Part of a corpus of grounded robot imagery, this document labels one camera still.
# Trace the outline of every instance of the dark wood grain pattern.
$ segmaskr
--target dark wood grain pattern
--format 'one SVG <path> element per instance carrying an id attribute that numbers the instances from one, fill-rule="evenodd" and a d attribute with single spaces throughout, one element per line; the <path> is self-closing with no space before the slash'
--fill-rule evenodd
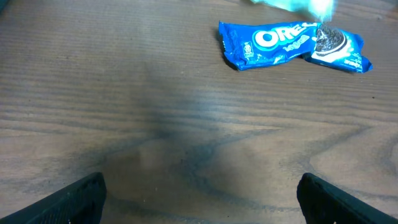
<path id="1" fill-rule="evenodd" d="M 396 1 L 340 1 L 374 70 L 237 72 L 218 21 L 303 20 L 241 0 L 12 0 L 0 15 L 0 217 L 94 171 L 103 223 L 305 223 L 313 172 L 398 217 Z"/>

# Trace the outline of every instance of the oreo package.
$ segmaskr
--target oreo package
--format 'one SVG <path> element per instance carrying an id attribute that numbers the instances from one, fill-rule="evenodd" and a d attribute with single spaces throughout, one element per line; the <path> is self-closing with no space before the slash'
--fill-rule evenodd
<path id="1" fill-rule="evenodd" d="M 349 72 L 372 69 L 361 56 L 357 34 L 320 23 L 283 22 L 259 26 L 219 23 L 224 55 L 238 70 L 269 67 L 302 56 L 306 61 Z"/>
<path id="2" fill-rule="evenodd" d="M 283 22 L 259 26 L 219 23 L 225 57 L 238 70 L 286 63 L 315 50 L 318 24 Z"/>
<path id="3" fill-rule="evenodd" d="M 358 34 L 320 25 L 317 30 L 317 46 L 303 58 L 319 65 L 349 72 L 364 73 L 373 68 L 372 63 L 361 55 L 364 45 Z"/>

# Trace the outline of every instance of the printed cookie image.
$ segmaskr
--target printed cookie image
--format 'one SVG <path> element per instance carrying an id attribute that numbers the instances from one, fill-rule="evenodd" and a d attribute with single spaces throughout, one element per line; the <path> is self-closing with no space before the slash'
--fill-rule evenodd
<path id="1" fill-rule="evenodd" d="M 322 24 L 317 30 L 315 53 L 324 57 L 341 50 L 346 44 L 347 38 L 340 30 Z"/>

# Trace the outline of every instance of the wood grain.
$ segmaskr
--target wood grain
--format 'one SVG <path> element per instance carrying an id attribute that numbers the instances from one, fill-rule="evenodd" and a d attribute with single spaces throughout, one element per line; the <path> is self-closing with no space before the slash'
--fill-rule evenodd
<path id="1" fill-rule="evenodd" d="M 313 172 L 398 217 L 398 13 L 340 1 L 374 70 L 237 72 L 218 21 L 302 20 L 240 0 L 12 0 L 0 15 L 0 217 L 94 171 L 103 223 L 305 223 Z"/>

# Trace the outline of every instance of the wooden table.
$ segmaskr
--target wooden table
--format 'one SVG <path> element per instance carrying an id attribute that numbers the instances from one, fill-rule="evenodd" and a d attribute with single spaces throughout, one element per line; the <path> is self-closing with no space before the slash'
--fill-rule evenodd
<path id="1" fill-rule="evenodd" d="M 313 172 L 398 217 L 398 12 L 340 1 L 364 75 L 296 59 L 237 72 L 218 21 L 304 18 L 241 0 L 12 0 L 0 16 L 0 217 L 101 171 L 103 223 L 305 223 Z"/>

